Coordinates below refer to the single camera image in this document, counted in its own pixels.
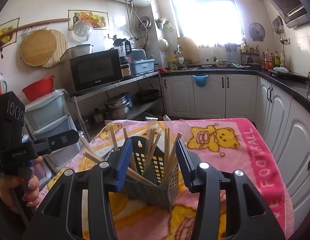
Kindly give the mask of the person left hand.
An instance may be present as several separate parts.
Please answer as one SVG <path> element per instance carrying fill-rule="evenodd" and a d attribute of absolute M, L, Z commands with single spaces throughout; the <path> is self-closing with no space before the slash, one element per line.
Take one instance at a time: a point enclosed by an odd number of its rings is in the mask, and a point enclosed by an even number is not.
<path fill-rule="evenodd" d="M 19 215 L 12 194 L 16 194 L 17 203 L 21 204 L 21 210 L 26 217 L 32 217 L 36 207 L 40 204 L 39 179 L 37 176 L 26 181 L 24 178 L 14 175 L 5 175 L 4 169 L 0 164 L 0 215 L 8 217 Z"/>

